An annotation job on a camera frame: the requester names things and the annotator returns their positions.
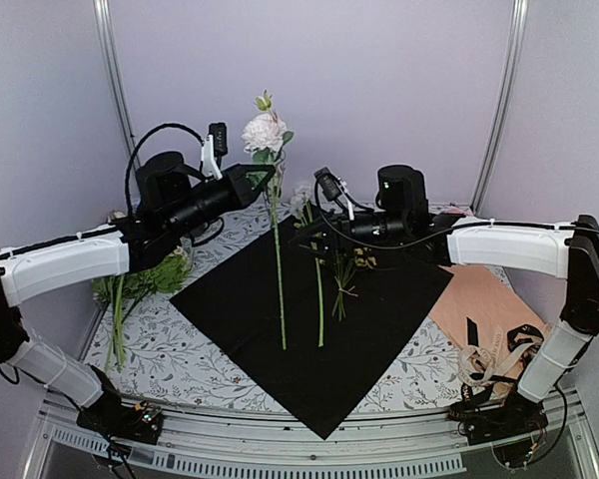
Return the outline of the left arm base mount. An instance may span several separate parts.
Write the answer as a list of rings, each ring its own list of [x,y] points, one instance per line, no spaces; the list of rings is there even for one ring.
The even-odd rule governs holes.
[[[109,438],[156,445],[162,433],[164,414],[147,401],[128,406],[120,401],[101,399],[78,413],[77,425]]]

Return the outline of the yellow small flower bunch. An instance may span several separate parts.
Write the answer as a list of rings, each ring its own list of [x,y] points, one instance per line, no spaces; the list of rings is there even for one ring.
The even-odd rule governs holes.
[[[333,277],[336,284],[331,315],[338,321],[346,318],[345,300],[358,297],[352,280],[359,270],[376,269],[377,260],[368,247],[356,247],[352,253],[338,252],[334,258]]]

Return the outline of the black wrapping paper sheet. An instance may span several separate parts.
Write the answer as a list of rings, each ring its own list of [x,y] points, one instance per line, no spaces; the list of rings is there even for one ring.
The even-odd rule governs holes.
[[[274,232],[268,231],[172,297],[175,309],[294,418],[327,439],[386,372],[452,279],[398,254],[355,274],[346,318],[331,315],[332,273],[293,251],[279,225],[287,349],[282,350]]]

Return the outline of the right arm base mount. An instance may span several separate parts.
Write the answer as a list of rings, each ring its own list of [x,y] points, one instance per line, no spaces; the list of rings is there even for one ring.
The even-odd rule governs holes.
[[[531,462],[548,425],[543,403],[532,402],[516,393],[498,407],[483,410],[464,406],[457,412],[456,420],[460,424],[460,433],[467,438],[470,446],[538,432],[538,439],[526,436],[520,441],[494,448],[497,462],[510,469],[523,468]]]

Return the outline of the white rose long stem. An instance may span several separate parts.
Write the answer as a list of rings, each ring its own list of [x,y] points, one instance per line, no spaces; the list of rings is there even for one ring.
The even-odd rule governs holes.
[[[285,146],[293,139],[295,133],[288,128],[274,109],[273,95],[268,90],[264,90],[256,96],[255,105],[259,113],[246,123],[241,138],[245,144],[244,151],[255,164],[274,167],[273,177],[265,189],[265,199],[274,232],[281,345],[282,350],[286,350],[287,332],[279,206],[285,173]]]

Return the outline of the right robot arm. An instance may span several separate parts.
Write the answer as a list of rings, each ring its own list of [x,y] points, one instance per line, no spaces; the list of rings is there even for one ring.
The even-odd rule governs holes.
[[[561,282],[565,303],[553,330],[517,380],[518,397],[497,411],[496,426],[506,435],[533,421],[532,402],[547,396],[599,334],[599,225],[592,216],[547,224],[428,211],[326,212],[300,228],[291,244],[326,262],[361,247],[438,266],[501,267],[511,273],[515,291],[530,301],[538,296],[522,279],[533,285]]]

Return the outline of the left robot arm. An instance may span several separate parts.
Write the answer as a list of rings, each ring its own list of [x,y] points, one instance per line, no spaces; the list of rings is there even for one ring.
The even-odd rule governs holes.
[[[119,394],[91,366],[24,328],[19,306],[49,291],[157,266],[181,238],[222,214],[251,205],[274,176],[269,165],[233,165],[192,186],[186,165],[144,168],[139,206],[93,230],[0,250],[0,364],[9,364],[89,408],[108,433],[128,425]]]

